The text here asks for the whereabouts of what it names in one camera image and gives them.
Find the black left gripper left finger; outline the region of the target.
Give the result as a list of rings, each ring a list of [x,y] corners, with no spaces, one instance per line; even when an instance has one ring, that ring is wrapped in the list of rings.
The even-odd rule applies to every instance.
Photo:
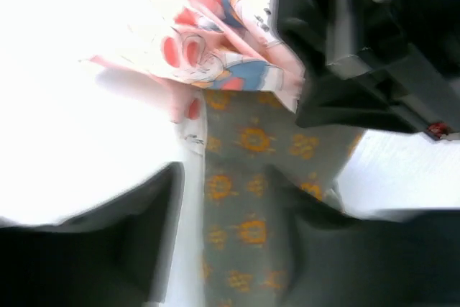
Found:
[[[165,300],[183,197],[172,162],[58,225],[1,227],[3,306],[157,306]]]

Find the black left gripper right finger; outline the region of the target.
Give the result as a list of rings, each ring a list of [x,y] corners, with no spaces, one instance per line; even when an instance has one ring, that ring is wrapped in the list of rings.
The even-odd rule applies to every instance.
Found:
[[[459,211],[342,213],[267,166],[275,257],[287,265],[281,306],[457,306]]]

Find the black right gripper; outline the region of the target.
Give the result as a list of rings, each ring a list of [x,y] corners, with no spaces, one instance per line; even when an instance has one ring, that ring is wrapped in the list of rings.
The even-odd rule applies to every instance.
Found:
[[[305,64],[296,124],[459,137],[459,0],[277,0]]]

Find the grey floral pillow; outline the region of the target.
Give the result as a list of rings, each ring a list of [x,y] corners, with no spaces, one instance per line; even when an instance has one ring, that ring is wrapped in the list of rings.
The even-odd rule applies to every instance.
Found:
[[[204,303],[277,306],[291,268],[265,167],[276,165],[302,191],[340,209],[334,183],[364,132],[300,128],[271,93],[207,90],[204,99]]]

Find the pink bunny print pillowcase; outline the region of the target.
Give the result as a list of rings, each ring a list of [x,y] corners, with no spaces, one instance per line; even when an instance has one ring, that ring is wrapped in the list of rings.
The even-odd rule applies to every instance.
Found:
[[[293,120],[305,69],[276,38],[270,12],[271,0],[147,0],[147,17],[89,62],[166,87],[193,147],[307,155],[317,140]]]

